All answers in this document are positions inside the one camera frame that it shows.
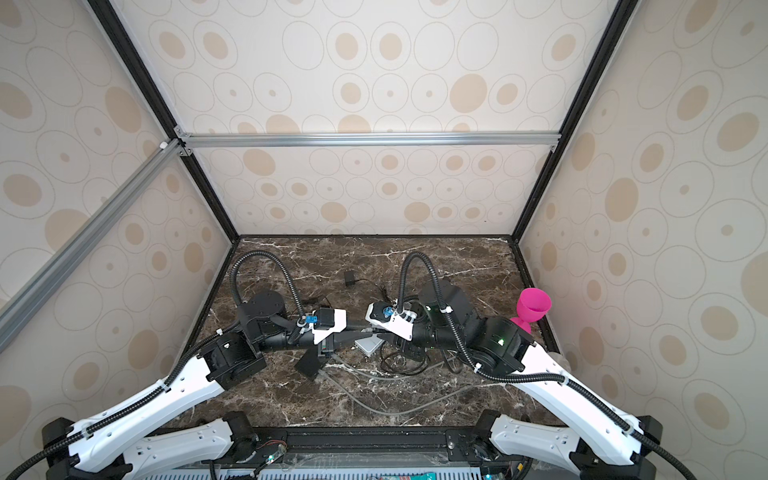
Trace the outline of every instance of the silver metal bar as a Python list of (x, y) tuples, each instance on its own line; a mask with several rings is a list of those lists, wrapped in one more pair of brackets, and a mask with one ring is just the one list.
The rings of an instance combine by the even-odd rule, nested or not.
[(187, 147), (360, 147), (404, 145), (556, 145), (558, 131), (402, 132), (374, 134), (184, 134)]
[(164, 149), (158, 148), (67, 244), (13, 296), (0, 312), (0, 353), (122, 218), (168, 161), (178, 156), (180, 151), (177, 139), (168, 141)]

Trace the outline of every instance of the brown marble surface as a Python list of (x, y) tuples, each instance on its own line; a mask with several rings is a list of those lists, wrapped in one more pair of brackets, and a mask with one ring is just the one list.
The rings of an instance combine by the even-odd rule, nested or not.
[[(347, 310), (350, 326), (367, 326), (367, 306), (379, 298), (368, 282), (344, 286), (343, 273), (355, 270), (356, 278), (383, 284), (397, 296), (400, 265), (408, 253), (419, 250), (432, 259), (440, 276), (450, 276), (485, 315), (514, 316), (523, 288), (517, 267), (504, 238), (409, 237), (409, 238), (250, 238), (243, 239), (238, 255), (249, 250), (269, 250), (280, 256), (294, 278), (302, 298), (327, 295), (335, 308)], [(408, 294), (427, 281), (423, 264), (414, 261), (409, 270)], [(263, 288), (274, 289), (293, 301), (279, 270), (267, 259), (253, 258), (240, 269), (240, 294), (248, 299)], [(218, 290), (200, 334), (210, 335), (234, 321), (229, 282)], [(534, 325), (534, 337), (541, 335)], [(483, 409), (497, 409), (512, 417), (527, 414), (534, 422), (559, 423), (543, 406), (514, 386), (483, 381), (466, 367), (458, 374), (444, 365), (408, 379), (371, 380), (351, 372), (331, 359), (324, 372), (368, 406), (385, 412), (404, 412), (463, 389), (458, 395), (418, 412), (382, 416), (357, 405), (322, 375), (313, 382), (300, 375), (294, 364), (303, 351), (268, 353), (267, 367), (251, 379), (174, 419), (169, 426), (189, 426), (210, 421), (230, 410), (244, 411), (258, 426), (367, 426), (367, 425), (473, 425)], [(365, 357), (354, 345), (338, 352), (349, 364), (373, 375), (382, 375), (379, 356)], [(439, 353), (432, 363), (440, 362)]]

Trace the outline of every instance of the gray cable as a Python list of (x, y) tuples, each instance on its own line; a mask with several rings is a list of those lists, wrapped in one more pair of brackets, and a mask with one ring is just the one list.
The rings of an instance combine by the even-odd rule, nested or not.
[[(357, 373), (357, 374), (362, 375), (364, 377), (367, 377), (369, 379), (374, 379), (374, 380), (405, 380), (405, 379), (413, 379), (413, 378), (417, 377), (416, 375), (413, 375), (413, 376), (376, 376), (376, 375), (371, 375), (370, 373), (363, 372), (362, 370), (357, 369), (357, 368), (351, 366), (344, 359), (342, 359), (340, 356), (336, 355), (335, 353), (333, 355), (331, 355), (331, 358), (333, 358), (337, 362), (342, 363), (346, 368), (352, 370), (354, 373)], [(456, 356), (452, 356), (449, 360), (453, 360), (454, 358), (456, 358)], [(441, 366), (443, 363), (445, 363), (445, 362), (439, 362), (439, 363), (435, 363), (434, 365), (430, 365), (430, 366), (428, 366), (424, 370), (424, 372), (428, 372), (429, 370), (436, 369), (437, 367)]]
[(339, 390), (341, 390), (342, 392), (347, 394), (347, 396), (350, 397), (354, 403), (358, 404), (359, 406), (363, 407), (364, 409), (368, 410), (369, 412), (373, 412), (373, 413), (375, 413), (377, 415), (384, 415), (384, 416), (388, 416), (388, 417), (396, 417), (396, 416), (400, 416), (400, 415), (408, 415), (410, 413), (418, 412), (419, 410), (425, 409), (428, 406), (434, 405), (437, 402), (442, 402), (443, 400), (449, 399), (452, 396), (458, 395), (459, 393), (466, 392), (469, 389), (474, 389), (476, 386), (480, 386), (480, 385), (467, 385), (467, 386), (463, 386), (462, 388), (456, 390), (455, 392), (451, 392), (448, 395), (443, 395), (439, 399), (434, 399), (431, 402), (427, 402), (424, 405), (417, 406), (417, 407), (412, 408), (410, 410), (405, 410), (404, 412), (383, 412), (382, 410), (374, 409), (372, 406), (368, 406), (365, 403), (363, 403), (360, 400), (358, 400), (349, 390), (345, 389), (341, 385), (341, 383), (338, 383), (336, 380), (331, 378), (331, 376), (328, 375), (327, 373), (325, 373), (324, 371), (320, 370), (319, 374), (321, 376), (325, 377), (329, 382), (331, 382), (333, 385), (335, 385)]

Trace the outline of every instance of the wallpaper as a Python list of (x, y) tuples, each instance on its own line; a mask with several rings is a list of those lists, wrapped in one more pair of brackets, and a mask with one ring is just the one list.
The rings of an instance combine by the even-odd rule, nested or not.
[(240, 234), (507, 234), (549, 146), (196, 151)]
[(41, 450), (52, 419), (93, 415), (168, 374), (229, 245), (171, 161), (0, 355), (3, 478)]
[(0, 308), (164, 138), (91, 16), (0, 7)]
[(557, 130), (614, 0), (114, 0), (185, 131)]
[(521, 244), (578, 376), (700, 480), (768, 468), (767, 19), (645, 2)]

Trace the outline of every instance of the pink egg cup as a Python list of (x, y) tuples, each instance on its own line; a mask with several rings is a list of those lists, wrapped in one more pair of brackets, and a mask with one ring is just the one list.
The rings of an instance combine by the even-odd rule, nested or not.
[(518, 299), (518, 316), (510, 321), (526, 332), (531, 332), (531, 324), (539, 321), (552, 308), (552, 299), (544, 290), (527, 288)]

